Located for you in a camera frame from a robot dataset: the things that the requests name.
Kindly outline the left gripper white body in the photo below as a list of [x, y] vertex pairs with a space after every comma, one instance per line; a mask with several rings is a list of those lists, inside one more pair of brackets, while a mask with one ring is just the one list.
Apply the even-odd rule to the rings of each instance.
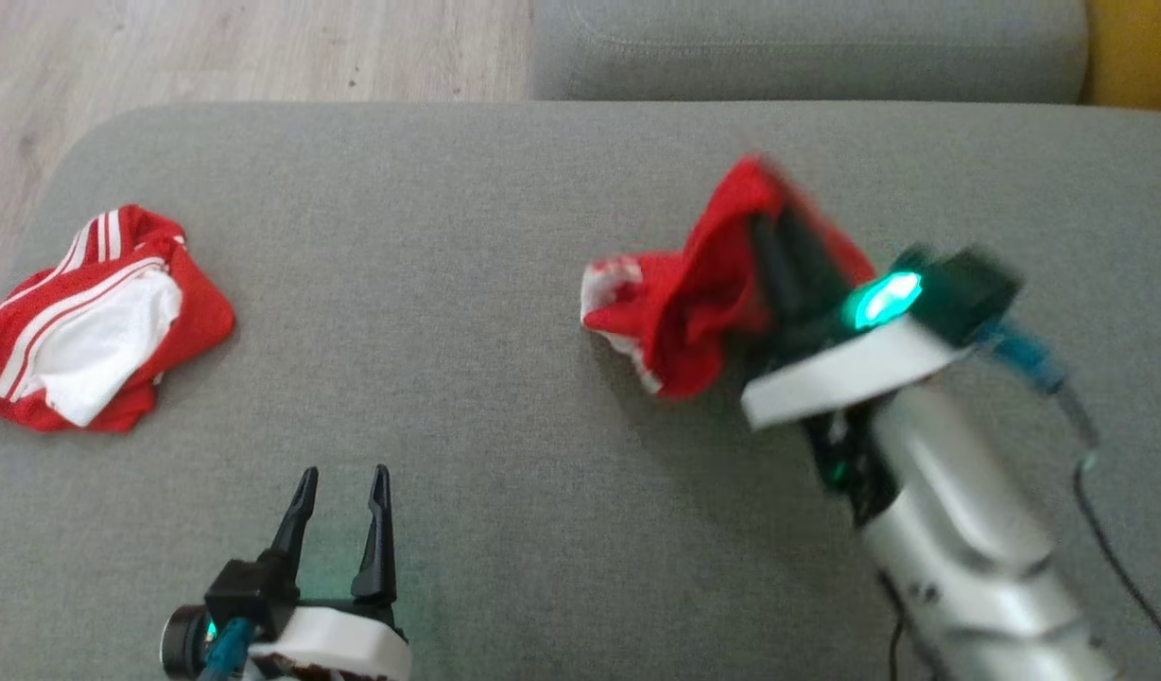
[[248, 680], [410, 680], [395, 597], [300, 599], [275, 639], [248, 650]]

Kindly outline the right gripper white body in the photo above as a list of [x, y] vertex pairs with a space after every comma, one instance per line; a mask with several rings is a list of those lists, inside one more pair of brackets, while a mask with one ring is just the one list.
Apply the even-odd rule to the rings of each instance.
[[966, 355], [968, 350], [946, 343], [910, 316], [901, 316], [866, 335], [749, 381], [740, 405], [753, 429], [792, 423], [900, 391]]

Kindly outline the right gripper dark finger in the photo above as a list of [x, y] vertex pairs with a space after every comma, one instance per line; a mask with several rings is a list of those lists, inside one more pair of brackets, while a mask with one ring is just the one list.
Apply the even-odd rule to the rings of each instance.
[[770, 314], [771, 346], [776, 353], [801, 353], [805, 341], [798, 328], [805, 324], [805, 290], [789, 268], [788, 252], [778, 238], [776, 220], [756, 213], [748, 227], [756, 276]]
[[785, 207], [776, 219], [776, 289], [784, 323], [810, 323], [841, 313], [854, 285], [825, 238], [796, 207]]

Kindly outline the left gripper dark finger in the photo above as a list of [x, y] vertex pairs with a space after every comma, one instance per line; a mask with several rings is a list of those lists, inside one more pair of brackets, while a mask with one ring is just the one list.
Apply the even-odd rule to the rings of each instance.
[[271, 546], [262, 552], [265, 560], [277, 562], [288, 579], [296, 579], [303, 560], [303, 542], [309, 521], [313, 516], [320, 470], [308, 466], [297, 483], [294, 497], [279, 523]]
[[366, 508], [372, 521], [366, 534], [363, 557], [351, 584], [351, 594], [360, 602], [390, 607], [396, 600], [394, 505], [390, 471], [383, 464], [374, 468]]

